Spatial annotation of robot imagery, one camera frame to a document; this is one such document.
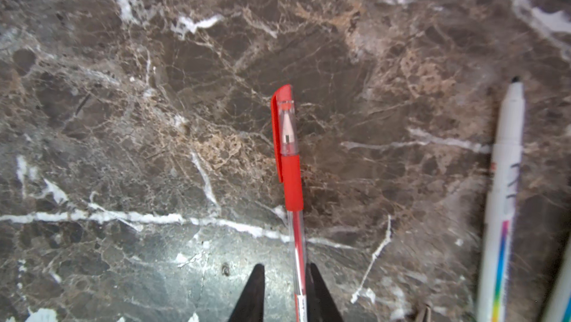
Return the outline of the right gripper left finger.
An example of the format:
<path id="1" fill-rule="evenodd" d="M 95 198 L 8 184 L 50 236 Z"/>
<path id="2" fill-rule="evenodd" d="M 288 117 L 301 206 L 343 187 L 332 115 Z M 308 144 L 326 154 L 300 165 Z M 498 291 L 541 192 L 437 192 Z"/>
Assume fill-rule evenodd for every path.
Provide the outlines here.
<path id="1" fill-rule="evenodd" d="M 265 292 L 265 267 L 259 263 L 253 268 L 228 322 L 263 322 Z"/>

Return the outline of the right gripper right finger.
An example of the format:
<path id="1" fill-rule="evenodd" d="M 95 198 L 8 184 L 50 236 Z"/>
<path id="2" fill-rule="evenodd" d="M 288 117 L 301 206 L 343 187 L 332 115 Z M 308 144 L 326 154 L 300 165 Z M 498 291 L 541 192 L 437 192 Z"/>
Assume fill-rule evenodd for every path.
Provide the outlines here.
<path id="1" fill-rule="evenodd" d="M 316 264 L 306 267 L 308 322 L 343 322 Z"/>

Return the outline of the green cap pen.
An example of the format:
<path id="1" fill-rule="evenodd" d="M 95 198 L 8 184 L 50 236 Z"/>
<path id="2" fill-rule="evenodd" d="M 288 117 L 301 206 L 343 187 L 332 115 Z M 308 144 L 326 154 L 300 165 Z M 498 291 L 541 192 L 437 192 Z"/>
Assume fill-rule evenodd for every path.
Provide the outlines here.
<path id="1" fill-rule="evenodd" d="M 492 147 L 476 321 L 504 321 L 525 113 L 523 83 L 512 79 L 502 100 Z"/>

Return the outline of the green cap marker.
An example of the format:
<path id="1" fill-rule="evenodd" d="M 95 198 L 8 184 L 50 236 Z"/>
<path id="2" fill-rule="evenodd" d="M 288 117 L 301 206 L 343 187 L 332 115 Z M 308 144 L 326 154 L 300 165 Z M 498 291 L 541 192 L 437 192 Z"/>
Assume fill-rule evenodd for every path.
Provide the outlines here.
<path id="1" fill-rule="evenodd" d="M 570 264 L 570 238 L 568 238 L 556 283 L 541 316 L 542 322 L 570 322 Z"/>

